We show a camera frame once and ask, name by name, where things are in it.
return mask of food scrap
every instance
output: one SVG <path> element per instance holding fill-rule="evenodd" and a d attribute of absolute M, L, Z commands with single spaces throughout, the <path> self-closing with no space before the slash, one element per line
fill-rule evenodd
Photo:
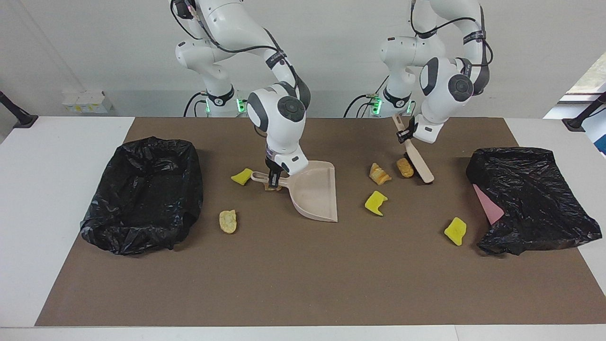
<path fill-rule="evenodd" d="M 370 168 L 369 177 L 379 186 L 391 180 L 389 174 L 387 174 L 383 168 L 379 167 L 379 165 L 376 163 L 373 163 L 372 167 Z"/>
<path fill-rule="evenodd" d="M 231 179 L 244 186 L 250 180 L 251 175 L 253 175 L 253 171 L 246 168 L 240 174 L 232 176 Z"/>
<path fill-rule="evenodd" d="M 265 191 L 266 192 L 271 192 L 271 191 L 279 192 L 279 191 L 282 190 L 282 186 L 278 186 L 278 188 L 271 188 L 268 183 L 266 183 L 264 185 L 265 185 Z"/>
<path fill-rule="evenodd" d="M 370 212 L 383 217 L 383 213 L 379 211 L 379 207 L 381 207 L 385 201 L 387 201 L 387 197 L 382 193 L 375 191 L 373 195 L 368 198 L 366 204 L 364 204 L 364 207 L 366 207 Z"/>
<path fill-rule="evenodd" d="M 396 162 L 396 165 L 398 166 L 400 173 L 402 173 L 402 176 L 406 179 L 409 179 L 415 175 L 415 169 L 410 162 L 408 162 L 407 158 L 401 158 L 398 160 L 398 162 Z"/>
<path fill-rule="evenodd" d="M 238 222 L 236 221 L 236 211 L 223 211 L 219 214 L 219 225 L 223 232 L 233 234 L 236 232 Z"/>
<path fill-rule="evenodd" d="M 453 241 L 456 246 L 463 245 L 463 237 L 467 233 L 467 224 L 459 218 L 455 218 L 444 234 Z"/>

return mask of white wall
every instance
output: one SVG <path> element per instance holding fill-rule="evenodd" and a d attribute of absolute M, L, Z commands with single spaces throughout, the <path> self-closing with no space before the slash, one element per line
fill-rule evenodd
<path fill-rule="evenodd" d="M 17 122 L 11 113 L 0 106 L 0 143 L 8 136 L 8 133 L 13 129 L 13 125 Z"/>
<path fill-rule="evenodd" d="M 204 85 L 175 60 L 174 47 L 185 33 L 174 22 L 168 3 L 2 0 L 0 87 L 26 110 L 41 115 L 65 115 L 61 91 L 80 84 L 106 91 L 119 115 L 180 115 L 186 100 Z M 313 91 L 310 116 L 342 116 L 354 96 L 377 88 L 387 73 L 379 59 L 382 40 L 411 35 L 408 4 L 245 2 Z M 604 0 L 482 4 L 496 54 L 492 80 L 462 115 L 543 117 L 606 49 L 596 40 L 603 34 Z M 449 52 L 459 55 L 456 28 L 444 29 L 441 35 L 449 40 Z M 223 64 L 242 90 L 275 81 L 263 61 L 252 55 L 238 55 Z"/>

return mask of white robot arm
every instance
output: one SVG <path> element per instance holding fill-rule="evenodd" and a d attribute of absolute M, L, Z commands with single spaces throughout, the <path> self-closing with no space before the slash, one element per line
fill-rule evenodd
<path fill-rule="evenodd" d="M 436 14 L 464 34 L 464 58 L 445 57 L 444 43 L 436 34 L 440 28 L 436 27 Z M 388 38 L 381 48 L 390 80 L 381 94 L 378 115 L 405 110 L 416 82 L 408 68 L 422 66 L 420 83 L 427 98 L 409 131 L 401 134 L 401 141 L 416 137 L 434 143 L 444 123 L 472 96 L 480 95 L 490 79 L 484 13 L 476 0 L 412 0 L 411 25 L 416 37 Z"/>
<path fill-rule="evenodd" d="M 293 175 L 308 165 L 299 140 L 311 95 L 271 33 L 248 15 L 242 2 L 172 0 L 179 17 L 189 19 L 191 30 L 202 37 L 180 43 L 176 54 L 182 65 L 202 75 L 213 103 L 211 111 L 233 103 L 234 95 L 229 77 L 216 62 L 241 52 L 265 60 L 279 82 L 253 91 L 247 109 L 253 124 L 267 133 L 270 186 L 277 187 L 282 171 Z"/>

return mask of dustpan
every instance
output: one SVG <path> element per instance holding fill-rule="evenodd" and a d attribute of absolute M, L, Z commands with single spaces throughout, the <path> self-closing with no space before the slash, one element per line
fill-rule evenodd
<path fill-rule="evenodd" d="M 269 183 L 269 176 L 253 172 L 253 181 Z M 309 161 L 302 172 L 281 178 L 279 185 L 288 188 L 295 209 L 304 217 L 338 222 L 335 166 L 329 162 Z"/>

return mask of dustpan handle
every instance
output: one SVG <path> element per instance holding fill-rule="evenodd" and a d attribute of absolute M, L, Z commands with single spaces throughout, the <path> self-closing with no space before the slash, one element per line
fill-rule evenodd
<path fill-rule="evenodd" d="M 261 172 L 253 172 L 250 179 L 258 183 L 269 183 L 269 175 Z M 280 178 L 280 186 L 288 188 L 288 178 Z"/>

